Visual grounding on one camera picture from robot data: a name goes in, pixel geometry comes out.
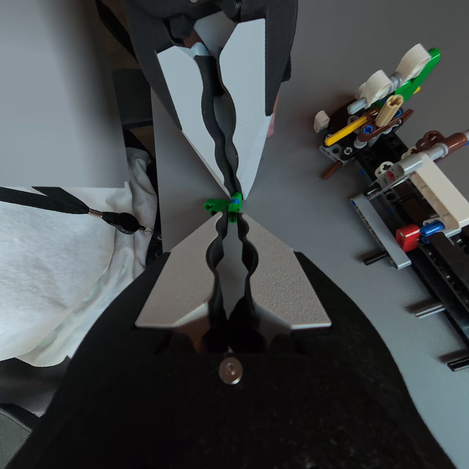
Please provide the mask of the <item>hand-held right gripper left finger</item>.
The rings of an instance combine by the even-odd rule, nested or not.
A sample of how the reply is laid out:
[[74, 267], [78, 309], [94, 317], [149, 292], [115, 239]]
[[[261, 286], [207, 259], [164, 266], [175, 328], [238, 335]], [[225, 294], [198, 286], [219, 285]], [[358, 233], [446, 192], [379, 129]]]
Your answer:
[[185, 334], [197, 352], [214, 348], [209, 331], [225, 318], [217, 272], [224, 237], [225, 214], [217, 213], [170, 251], [136, 327]]

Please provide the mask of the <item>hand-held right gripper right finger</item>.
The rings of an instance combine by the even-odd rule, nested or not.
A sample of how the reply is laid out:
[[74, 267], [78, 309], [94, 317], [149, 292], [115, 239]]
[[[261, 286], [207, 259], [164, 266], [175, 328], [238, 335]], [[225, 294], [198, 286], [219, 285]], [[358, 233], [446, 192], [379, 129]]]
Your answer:
[[331, 327], [294, 250], [245, 213], [238, 215], [237, 227], [247, 270], [247, 329], [268, 347], [278, 335]]

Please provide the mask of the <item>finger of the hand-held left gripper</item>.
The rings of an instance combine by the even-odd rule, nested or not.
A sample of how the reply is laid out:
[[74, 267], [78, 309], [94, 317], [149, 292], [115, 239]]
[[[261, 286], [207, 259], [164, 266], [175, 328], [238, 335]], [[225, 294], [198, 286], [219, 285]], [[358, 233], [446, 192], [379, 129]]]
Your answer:
[[221, 80], [234, 105], [236, 177], [247, 199], [271, 124], [266, 115], [266, 21], [237, 24], [219, 55]]
[[226, 155], [226, 138], [215, 113], [220, 94], [216, 59], [202, 42], [156, 53], [181, 131], [222, 190], [236, 190], [234, 171]]

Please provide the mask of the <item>green lego piece blue pin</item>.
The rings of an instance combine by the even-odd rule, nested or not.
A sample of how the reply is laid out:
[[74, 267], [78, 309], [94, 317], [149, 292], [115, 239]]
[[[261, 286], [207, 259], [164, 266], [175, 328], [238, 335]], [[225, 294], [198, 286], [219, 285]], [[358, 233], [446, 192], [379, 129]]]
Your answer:
[[227, 207], [228, 222], [232, 224], [237, 223], [238, 214], [241, 212], [243, 196], [239, 192], [234, 192], [231, 196], [230, 203]]

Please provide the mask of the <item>grey lego beam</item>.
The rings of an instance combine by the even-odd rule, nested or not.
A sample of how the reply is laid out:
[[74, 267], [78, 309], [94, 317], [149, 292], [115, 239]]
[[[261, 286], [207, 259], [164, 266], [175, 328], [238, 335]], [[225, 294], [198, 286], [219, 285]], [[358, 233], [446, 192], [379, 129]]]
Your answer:
[[434, 314], [445, 312], [446, 307], [440, 301], [426, 300], [408, 305], [406, 310], [415, 318], [423, 319]]

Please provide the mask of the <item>lego technic model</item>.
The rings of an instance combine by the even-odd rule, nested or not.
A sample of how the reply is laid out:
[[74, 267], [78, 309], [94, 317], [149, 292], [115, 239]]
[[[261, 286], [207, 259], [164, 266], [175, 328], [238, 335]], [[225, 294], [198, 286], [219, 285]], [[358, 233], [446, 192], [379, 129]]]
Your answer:
[[332, 161], [323, 180], [354, 162], [369, 182], [350, 199], [379, 248], [363, 263], [386, 259], [397, 270], [411, 267], [468, 345], [469, 203], [440, 168], [468, 148], [468, 130], [448, 137], [432, 130], [413, 146], [398, 136], [414, 113], [406, 103], [440, 59], [438, 48], [414, 45], [394, 73], [378, 70], [350, 102], [331, 115], [319, 111], [313, 128], [323, 135], [319, 150]]

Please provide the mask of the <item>black lego beam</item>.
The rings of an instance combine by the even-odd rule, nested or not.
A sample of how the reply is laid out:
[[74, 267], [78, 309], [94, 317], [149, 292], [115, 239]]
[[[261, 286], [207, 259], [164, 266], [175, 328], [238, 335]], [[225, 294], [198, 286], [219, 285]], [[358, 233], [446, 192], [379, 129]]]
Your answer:
[[439, 357], [439, 360], [452, 372], [458, 372], [469, 367], [469, 353], [467, 350], [443, 354]]

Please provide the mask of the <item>white shirt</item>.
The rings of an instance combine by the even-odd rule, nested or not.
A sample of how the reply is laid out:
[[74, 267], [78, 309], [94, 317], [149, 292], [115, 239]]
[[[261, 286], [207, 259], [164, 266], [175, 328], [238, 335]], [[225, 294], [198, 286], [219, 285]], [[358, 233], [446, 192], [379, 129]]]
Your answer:
[[4, 202], [0, 214], [0, 359], [59, 364], [144, 271], [151, 234]]

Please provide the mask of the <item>grey green cloth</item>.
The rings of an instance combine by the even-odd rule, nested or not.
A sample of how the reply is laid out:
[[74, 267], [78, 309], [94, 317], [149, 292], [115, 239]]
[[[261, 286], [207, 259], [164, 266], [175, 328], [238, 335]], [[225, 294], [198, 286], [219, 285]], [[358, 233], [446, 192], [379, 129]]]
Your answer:
[[21, 449], [40, 417], [15, 404], [0, 405], [0, 468], [6, 468]]

